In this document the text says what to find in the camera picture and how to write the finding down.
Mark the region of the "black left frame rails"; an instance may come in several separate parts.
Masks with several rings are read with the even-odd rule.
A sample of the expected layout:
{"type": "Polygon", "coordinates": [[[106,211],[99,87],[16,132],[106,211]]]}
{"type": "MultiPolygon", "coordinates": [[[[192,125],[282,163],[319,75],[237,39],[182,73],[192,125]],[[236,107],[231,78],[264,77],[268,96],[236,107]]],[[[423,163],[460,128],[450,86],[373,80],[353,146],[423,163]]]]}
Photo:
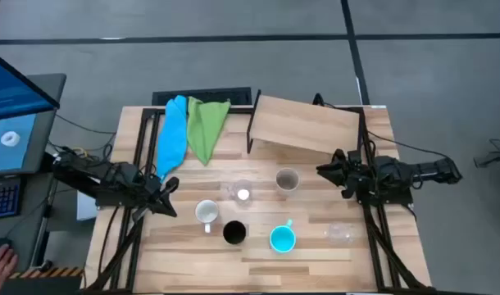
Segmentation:
{"type": "MultiPolygon", "coordinates": [[[[140,118],[139,134],[134,152],[134,165],[144,174],[152,172],[154,153],[161,117],[154,114],[140,118]]],[[[139,257],[144,217],[132,220],[134,211],[125,208],[120,224],[117,249],[108,265],[98,272],[97,278],[88,287],[80,290],[82,295],[133,295],[134,279],[139,257]]]]}

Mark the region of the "black right frame rails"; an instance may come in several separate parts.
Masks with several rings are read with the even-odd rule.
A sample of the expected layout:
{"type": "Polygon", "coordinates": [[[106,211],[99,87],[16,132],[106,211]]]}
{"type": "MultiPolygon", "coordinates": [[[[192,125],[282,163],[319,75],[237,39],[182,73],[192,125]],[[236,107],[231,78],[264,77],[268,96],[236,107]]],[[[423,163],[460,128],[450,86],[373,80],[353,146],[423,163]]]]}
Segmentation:
{"type": "Polygon", "coordinates": [[[375,167],[375,144],[370,140],[368,135],[366,111],[369,111],[369,108],[365,109],[364,107],[360,107],[358,111],[360,115],[360,138],[358,139],[358,145],[362,147],[366,154],[367,171],[374,176],[372,180],[374,183],[374,190],[370,193],[366,188],[360,188],[357,193],[357,200],[360,202],[365,219],[376,290],[378,293],[389,293],[393,295],[426,293],[433,290],[433,288],[420,282],[405,266],[393,249],[388,217],[384,209],[386,201],[379,196],[377,187],[378,170],[375,167]],[[387,258],[389,278],[391,281],[389,286],[384,282],[380,250],[383,251],[387,258]]]}

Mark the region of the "green cloth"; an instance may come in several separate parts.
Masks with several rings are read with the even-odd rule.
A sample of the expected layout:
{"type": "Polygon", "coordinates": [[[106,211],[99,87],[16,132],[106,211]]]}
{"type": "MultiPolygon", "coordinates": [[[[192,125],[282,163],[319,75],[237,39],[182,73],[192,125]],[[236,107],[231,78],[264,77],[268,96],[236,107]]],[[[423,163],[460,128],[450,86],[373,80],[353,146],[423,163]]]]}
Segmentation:
{"type": "Polygon", "coordinates": [[[206,166],[224,128],[230,101],[203,102],[189,97],[187,140],[196,158],[206,166]]]}

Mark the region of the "clear glass mug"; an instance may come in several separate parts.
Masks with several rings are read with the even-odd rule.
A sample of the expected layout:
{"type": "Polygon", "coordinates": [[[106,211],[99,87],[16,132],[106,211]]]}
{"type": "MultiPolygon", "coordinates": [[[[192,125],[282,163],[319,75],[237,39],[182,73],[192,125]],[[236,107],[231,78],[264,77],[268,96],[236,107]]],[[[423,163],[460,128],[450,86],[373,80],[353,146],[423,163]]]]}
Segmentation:
{"type": "Polygon", "coordinates": [[[247,179],[240,179],[228,186],[229,200],[238,206],[248,207],[252,202],[252,183],[247,179]]]}

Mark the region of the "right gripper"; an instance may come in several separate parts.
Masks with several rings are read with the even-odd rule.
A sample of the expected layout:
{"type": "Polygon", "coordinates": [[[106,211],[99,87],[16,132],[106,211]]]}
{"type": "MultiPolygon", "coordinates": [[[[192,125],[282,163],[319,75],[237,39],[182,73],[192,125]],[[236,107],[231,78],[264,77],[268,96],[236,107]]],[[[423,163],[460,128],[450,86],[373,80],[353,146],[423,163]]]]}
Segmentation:
{"type": "Polygon", "coordinates": [[[345,153],[337,149],[334,153],[336,162],[316,167],[318,175],[334,181],[338,187],[344,187],[341,192],[344,199],[350,199],[354,193],[371,193],[374,188],[374,178],[371,168],[362,163],[361,151],[345,153]]]}

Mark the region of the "black platform hazard stripe edge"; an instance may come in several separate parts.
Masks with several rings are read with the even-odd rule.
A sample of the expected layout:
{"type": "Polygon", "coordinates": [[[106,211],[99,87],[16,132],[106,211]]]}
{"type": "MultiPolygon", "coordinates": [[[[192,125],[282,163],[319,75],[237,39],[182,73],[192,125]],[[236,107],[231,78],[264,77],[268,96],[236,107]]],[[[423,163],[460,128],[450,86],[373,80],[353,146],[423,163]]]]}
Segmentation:
{"type": "Polygon", "coordinates": [[[0,295],[77,295],[84,280],[83,273],[79,267],[15,272],[3,285],[0,295]]]}

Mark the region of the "wooden shelf black legs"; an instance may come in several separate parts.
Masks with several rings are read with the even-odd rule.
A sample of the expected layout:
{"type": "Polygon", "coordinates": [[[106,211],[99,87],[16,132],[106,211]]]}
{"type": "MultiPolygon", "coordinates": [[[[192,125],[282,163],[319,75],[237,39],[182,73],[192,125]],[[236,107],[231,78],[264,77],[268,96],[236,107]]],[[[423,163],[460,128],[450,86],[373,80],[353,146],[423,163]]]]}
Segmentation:
{"type": "Polygon", "coordinates": [[[320,94],[311,104],[258,94],[247,128],[247,151],[255,140],[327,154],[355,151],[365,125],[360,107],[326,106],[320,94]]]}

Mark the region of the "tall black cup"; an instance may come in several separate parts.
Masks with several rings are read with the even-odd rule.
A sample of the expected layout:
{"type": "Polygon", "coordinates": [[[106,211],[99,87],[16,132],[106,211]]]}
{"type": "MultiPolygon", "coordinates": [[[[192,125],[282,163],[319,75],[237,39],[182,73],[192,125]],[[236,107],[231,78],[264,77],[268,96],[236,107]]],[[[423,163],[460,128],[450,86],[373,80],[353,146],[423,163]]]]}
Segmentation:
{"type": "Polygon", "coordinates": [[[244,241],[247,230],[244,224],[237,220],[228,222],[223,228],[223,238],[232,245],[240,244],[244,241]]]}

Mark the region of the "teal plastic mug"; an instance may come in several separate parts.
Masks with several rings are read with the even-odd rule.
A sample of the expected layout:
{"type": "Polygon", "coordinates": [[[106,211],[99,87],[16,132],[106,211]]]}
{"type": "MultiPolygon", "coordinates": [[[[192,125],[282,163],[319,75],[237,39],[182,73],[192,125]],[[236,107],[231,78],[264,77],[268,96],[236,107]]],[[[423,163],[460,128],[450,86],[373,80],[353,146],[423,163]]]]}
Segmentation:
{"type": "Polygon", "coordinates": [[[278,253],[291,252],[297,242],[297,236],[292,229],[293,221],[288,219],[284,225],[273,228],[270,232],[270,247],[278,253]]]}

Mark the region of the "white patterned mug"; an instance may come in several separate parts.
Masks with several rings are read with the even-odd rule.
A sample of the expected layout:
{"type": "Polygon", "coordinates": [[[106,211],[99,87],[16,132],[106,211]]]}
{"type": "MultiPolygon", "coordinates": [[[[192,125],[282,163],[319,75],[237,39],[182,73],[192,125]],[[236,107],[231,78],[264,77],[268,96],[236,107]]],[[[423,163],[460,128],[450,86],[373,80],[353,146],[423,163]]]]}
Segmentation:
{"type": "Polygon", "coordinates": [[[202,200],[195,208],[195,216],[204,226],[204,231],[209,234],[211,225],[219,216],[219,207],[212,200],[202,200]]]}

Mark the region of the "computer monitor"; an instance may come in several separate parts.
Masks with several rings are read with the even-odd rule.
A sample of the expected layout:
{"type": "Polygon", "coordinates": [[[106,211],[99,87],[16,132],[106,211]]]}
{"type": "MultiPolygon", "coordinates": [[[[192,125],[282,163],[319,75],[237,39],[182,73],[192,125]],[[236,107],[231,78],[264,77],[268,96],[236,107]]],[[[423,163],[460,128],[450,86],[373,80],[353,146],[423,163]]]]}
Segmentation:
{"type": "Polygon", "coordinates": [[[58,101],[0,57],[0,120],[59,107],[58,101]]]}

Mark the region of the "white box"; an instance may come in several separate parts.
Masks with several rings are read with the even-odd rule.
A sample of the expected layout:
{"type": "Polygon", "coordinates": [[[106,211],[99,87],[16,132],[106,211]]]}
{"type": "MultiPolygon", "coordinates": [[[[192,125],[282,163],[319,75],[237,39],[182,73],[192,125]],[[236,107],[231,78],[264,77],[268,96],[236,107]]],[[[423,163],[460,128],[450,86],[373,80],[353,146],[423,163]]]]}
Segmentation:
{"type": "Polygon", "coordinates": [[[95,219],[98,215],[98,206],[93,197],[80,191],[76,195],[76,220],[86,221],[95,219]]]}

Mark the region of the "black keyboard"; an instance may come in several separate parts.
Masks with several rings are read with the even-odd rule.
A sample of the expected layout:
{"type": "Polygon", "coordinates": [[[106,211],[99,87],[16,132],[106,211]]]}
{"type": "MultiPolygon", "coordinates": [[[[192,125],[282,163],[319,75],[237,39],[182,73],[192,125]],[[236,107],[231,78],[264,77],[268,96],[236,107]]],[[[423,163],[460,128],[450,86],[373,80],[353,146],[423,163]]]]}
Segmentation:
{"type": "Polygon", "coordinates": [[[20,177],[0,178],[0,218],[20,214],[23,188],[20,177]]]}

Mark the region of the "tall beige cup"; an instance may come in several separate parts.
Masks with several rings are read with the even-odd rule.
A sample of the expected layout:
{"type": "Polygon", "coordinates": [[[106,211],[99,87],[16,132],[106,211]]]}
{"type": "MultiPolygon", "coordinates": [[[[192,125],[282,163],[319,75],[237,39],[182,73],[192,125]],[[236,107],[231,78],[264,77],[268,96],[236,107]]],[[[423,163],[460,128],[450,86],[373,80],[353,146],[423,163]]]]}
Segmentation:
{"type": "Polygon", "coordinates": [[[277,189],[284,194],[294,193],[300,184],[300,177],[292,168],[282,168],[275,176],[277,189]]]}

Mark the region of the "black frame crossbar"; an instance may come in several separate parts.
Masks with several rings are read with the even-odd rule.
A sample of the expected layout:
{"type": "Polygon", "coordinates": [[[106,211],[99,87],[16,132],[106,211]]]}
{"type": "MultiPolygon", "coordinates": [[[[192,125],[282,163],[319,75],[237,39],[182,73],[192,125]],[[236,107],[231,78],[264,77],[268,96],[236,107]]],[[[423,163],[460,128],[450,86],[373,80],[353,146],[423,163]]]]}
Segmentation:
{"type": "MultiPolygon", "coordinates": [[[[254,108],[252,105],[243,105],[243,106],[232,106],[229,109],[230,114],[252,114],[254,108]]],[[[142,110],[142,117],[153,116],[154,114],[164,114],[166,112],[165,107],[145,107],[142,110]]]]}

